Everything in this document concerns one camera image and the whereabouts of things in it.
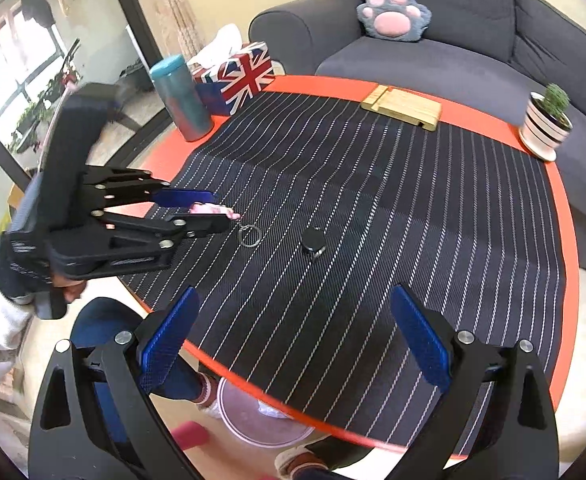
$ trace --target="blue gripper pad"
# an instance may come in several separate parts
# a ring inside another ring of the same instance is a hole
[[[391,311],[424,378],[446,391],[451,383],[448,351],[426,320],[422,308],[401,285],[393,287]]]
[[[190,286],[166,315],[138,358],[141,369],[138,384],[147,394],[164,384],[198,313],[198,293]]]
[[[160,207],[190,208],[195,202],[216,204],[217,197],[210,191],[199,189],[160,189],[153,193],[153,202]]]

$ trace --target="bucket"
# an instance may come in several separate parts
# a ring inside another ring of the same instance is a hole
[[[222,420],[240,440],[257,447],[276,449],[304,440],[313,428],[291,420],[263,415],[257,399],[222,378],[217,390]]]

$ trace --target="leg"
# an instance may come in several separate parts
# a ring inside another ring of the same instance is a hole
[[[344,479],[342,475],[326,471],[325,469],[316,469],[307,467],[302,469],[299,473],[295,473],[292,480],[337,480]]]
[[[142,317],[125,304],[111,298],[96,298],[78,314],[70,339],[78,347],[97,346],[110,341],[122,330],[134,332],[141,322]],[[162,391],[157,393],[171,399],[197,401],[205,393],[201,377],[186,361],[177,358]],[[108,384],[95,383],[94,387],[108,434],[125,460],[137,462]]]
[[[134,332],[141,322],[142,317],[125,304],[111,298],[96,298],[78,314],[71,341],[76,346],[97,346],[110,341],[122,330]],[[202,379],[178,357],[162,387],[153,393],[169,399],[196,401],[202,394]]]

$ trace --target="table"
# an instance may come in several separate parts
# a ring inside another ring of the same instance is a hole
[[[148,169],[218,192],[262,222],[265,239],[254,250],[240,250],[234,234],[198,240],[178,250],[173,269],[125,282],[154,308],[195,285],[202,310],[189,352],[358,444],[403,449],[438,398],[383,300],[392,279],[412,282],[427,307],[483,340],[529,337],[557,406],[576,331],[578,260],[556,166],[529,156],[513,126],[439,98],[433,133],[371,115],[357,103],[374,87],[281,76],[239,116],[216,118],[201,141],[169,139]],[[297,253],[309,222],[329,240],[314,264]],[[486,398],[457,452],[470,450]]]

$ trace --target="white striped pot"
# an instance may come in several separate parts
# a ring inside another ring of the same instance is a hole
[[[543,99],[543,95],[531,92],[524,124],[519,127],[519,139],[535,156],[547,162],[553,162],[557,158],[555,149],[570,134],[572,123],[564,114],[564,119],[569,126],[563,126],[539,108],[536,102]]]

